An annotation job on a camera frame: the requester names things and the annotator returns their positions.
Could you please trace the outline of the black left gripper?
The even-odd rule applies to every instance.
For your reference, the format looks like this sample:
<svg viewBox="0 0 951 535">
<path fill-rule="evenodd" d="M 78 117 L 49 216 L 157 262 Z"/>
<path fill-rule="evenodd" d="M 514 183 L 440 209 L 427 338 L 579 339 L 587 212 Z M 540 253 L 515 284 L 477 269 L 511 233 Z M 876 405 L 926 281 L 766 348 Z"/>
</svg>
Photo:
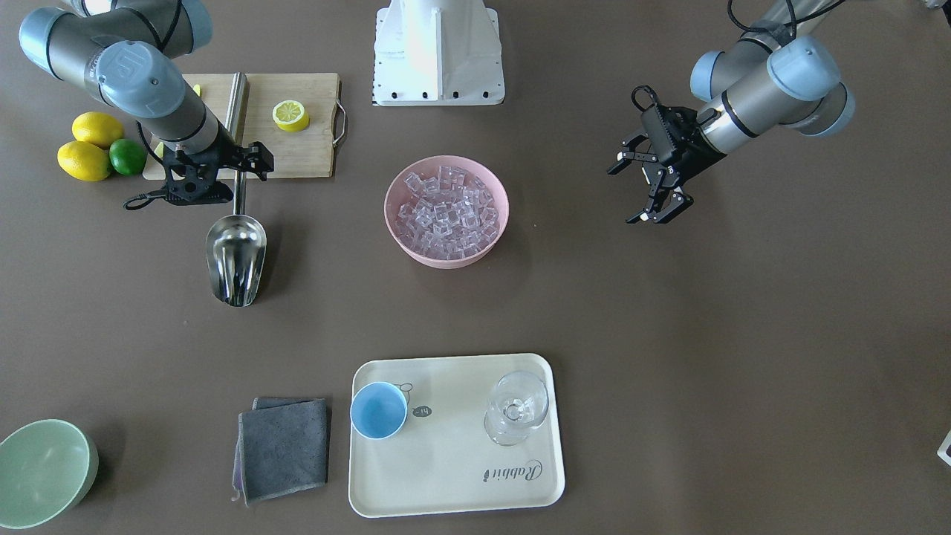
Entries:
<svg viewBox="0 0 951 535">
<path fill-rule="evenodd" d="M 626 223 L 666 224 L 693 205 L 693 197 L 680 186 L 726 156 L 704 138 L 698 111 L 692 108 L 654 104 L 642 112 L 641 121 L 645 132 L 633 132 L 622 139 L 621 150 L 607 173 L 619 174 L 633 162 L 656 163 L 663 169 L 661 186 L 674 189 L 658 190 L 645 209 Z M 645 142 L 651 142 L 653 152 L 638 150 Z"/>
</svg>

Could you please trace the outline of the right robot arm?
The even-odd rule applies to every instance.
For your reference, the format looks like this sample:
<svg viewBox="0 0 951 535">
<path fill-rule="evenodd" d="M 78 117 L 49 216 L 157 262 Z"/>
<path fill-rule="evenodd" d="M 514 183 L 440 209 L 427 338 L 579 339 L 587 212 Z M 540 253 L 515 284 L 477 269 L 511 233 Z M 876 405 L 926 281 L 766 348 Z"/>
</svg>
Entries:
<svg viewBox="0 0 951 535">
<path fill-rule="evenodd" d="M 24 17 L 19 44 L 51 76 L 132 116 L 164 144 L 164 185 L 126 202 L 221 204 L 242 186 L 218 180 L 224 167 L 265 180 L 274 156 L 263 143 L 241 146 L 187 84 L 175 59 L 210 43 L 212 20 L 201 1 L 110 1 L 93 9 L 40 7 Z"/>
</svg>

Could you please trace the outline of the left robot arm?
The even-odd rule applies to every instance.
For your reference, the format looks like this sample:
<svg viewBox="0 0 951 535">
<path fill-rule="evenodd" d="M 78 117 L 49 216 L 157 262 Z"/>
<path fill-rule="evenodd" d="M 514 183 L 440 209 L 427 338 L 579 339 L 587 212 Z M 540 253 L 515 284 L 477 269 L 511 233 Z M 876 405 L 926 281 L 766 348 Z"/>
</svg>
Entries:
<svg viewBox="0 0 951 535">
<path fill-rule="evenodd" d="M 836 1 L 778 1 L 753 23 L 738 22 L 741 36 L 730 50 L 707 52 L 694 65 L 690 88 L 703 102 L 699 109 L 666 106 L 648 85 L 633 89 L 641 126 L 622 139 L 608 170 L 641 163 L 648 198 L 629 222 L 668 223 L 692 206 L 688 180 L 774 126 L 806 137 L 845 128 L 856 99 L 812 34 L 836 7 Z"/>
</svg>

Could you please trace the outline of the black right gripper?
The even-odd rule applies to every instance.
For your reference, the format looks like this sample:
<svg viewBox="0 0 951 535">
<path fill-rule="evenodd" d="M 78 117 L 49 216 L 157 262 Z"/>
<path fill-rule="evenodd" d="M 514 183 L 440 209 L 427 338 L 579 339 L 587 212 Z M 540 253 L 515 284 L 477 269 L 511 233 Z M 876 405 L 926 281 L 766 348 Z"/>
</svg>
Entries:
<svg viewBox="0 0 951 535">
<path fill-rule="evenodd" d="M 243 204 L 244 174 L 266 181 L 274 172 L 274 156 L 262 142 L 241 148 L 217 141 L 196 155 L 173 149 L 169 143 L 162 146 L 162 199 L 170 204 Z"/>
</svg>

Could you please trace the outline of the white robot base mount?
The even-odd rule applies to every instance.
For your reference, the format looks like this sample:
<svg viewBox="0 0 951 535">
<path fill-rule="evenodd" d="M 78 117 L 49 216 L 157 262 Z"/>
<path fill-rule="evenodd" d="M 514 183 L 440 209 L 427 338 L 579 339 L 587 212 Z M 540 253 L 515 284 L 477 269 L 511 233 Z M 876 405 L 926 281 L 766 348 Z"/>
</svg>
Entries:
<svg viewBox="0 0 951 535">
<path fill-rule="evenodd" d="M 374 30 L 373 105 L 504 102 L 499 15 L 484 2 L 392 1 Z"/>
</svg>

